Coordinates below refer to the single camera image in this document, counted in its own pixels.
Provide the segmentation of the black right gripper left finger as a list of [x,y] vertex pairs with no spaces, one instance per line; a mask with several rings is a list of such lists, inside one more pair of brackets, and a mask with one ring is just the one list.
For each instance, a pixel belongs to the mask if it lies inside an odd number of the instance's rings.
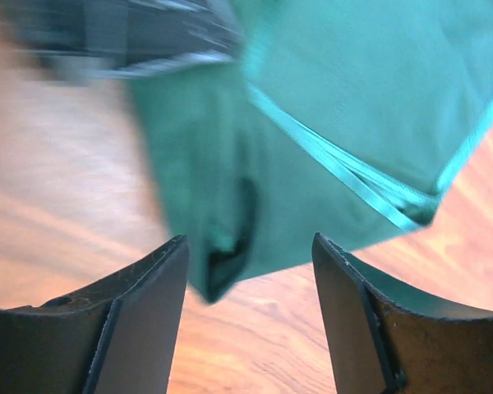
[[0,393],[164,393],[187,285],[177,236],[41,306],[0,309]]

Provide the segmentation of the green cloth napkin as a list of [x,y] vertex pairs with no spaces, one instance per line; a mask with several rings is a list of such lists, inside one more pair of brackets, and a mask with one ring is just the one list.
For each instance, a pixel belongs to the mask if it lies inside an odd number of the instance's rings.
[[493,1],[236,1],[235,61],[130,80],[208,302],[427,227],[493,124]]

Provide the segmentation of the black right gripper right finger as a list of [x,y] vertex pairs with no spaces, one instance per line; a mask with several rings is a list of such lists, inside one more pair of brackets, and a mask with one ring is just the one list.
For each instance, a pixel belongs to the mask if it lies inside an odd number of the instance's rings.
[[321,234],[312,258],[338,393],[493,394],[493,311],[422,291]]

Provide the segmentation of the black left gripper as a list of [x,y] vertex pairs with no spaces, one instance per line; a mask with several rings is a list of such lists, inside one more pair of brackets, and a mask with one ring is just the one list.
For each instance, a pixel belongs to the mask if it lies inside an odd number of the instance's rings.
[[228,1],[10,1],[7,19],[24,52],[74,85],[230,62],[242,36]]

